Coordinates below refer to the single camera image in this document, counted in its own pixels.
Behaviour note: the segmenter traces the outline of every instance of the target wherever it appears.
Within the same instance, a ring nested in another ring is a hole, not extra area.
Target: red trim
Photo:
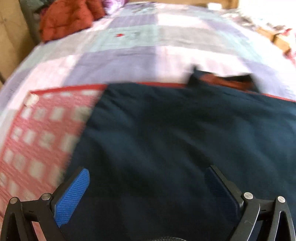
[[[45,94],[45,93],[56,93],[61,91],[79,91],[79,90],[100,90],[103,91],[107,87],[106,84],[96,84],[96,85],[76,85],[76,86],[65,86],[46,90],[35,90],[31,91],[32,94]]]
[[[296,102],[295,100],[286,99],[286,98],[282,98],[282,97],[278,97],[278,96],[274,96],[274,95],[269,95],[269,94],[263,94],[263,95],[265,95],[267,97],[275,98],[275,99],[286,100],[286,101],[290,101],[290,102]]]
[[[178,83],[159,83],[159,82],[142,82],[137,84],[149,85],[149,86],[158,86],[158,87],[167,87],[167,88],[183,88],[185,84]],[[79,91],[79,90],[99,90],[103,91],[107,88],[107,84],[95,84],[95,85],[76,85],[76,86],[65,86],[53,89],[46,90],[35,90],[31,91],[32,94],[45,94],[45,93],[55,93],[60,91]]]

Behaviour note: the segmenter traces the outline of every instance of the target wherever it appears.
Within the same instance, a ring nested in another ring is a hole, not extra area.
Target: bedspread
[[[267,39],[205,8],[129,3],[92,28],[40,44],[0,93],[0,148],[30,90],[118,82],[173,82],[193,65],[219,76],[253,73],[258,89],[296,100],[296,70]]]

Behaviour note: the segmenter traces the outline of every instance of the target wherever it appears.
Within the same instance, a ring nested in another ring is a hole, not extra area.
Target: cardboard box
[[[274,45],[280,48],[284,53],[290,50],[290,44],[285,40],[285,37],[281,35],[276,35],[273,40]]]
[[[256,29],[256,32],[268,38],[271,42],[274,40],[274,36],[276,35],[275,31],[264,29],[262,27],[259,27],[258,29]]]

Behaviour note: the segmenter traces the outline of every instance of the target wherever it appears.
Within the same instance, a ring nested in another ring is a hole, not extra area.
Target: blue rubber pad
[[[239,204],[210,167],[205,171],[205,183],[214,195],[220,211],[229,222],[235,225],[241,218]]]
[[[60,227],[68,223],[89,185],[89,171],[83,169],[55,206],[54,219]]]

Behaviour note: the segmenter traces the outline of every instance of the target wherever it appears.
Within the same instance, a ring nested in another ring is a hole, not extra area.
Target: pillow
[[[124,6],[127,0],[102,0],[106,14],[110,15]]]

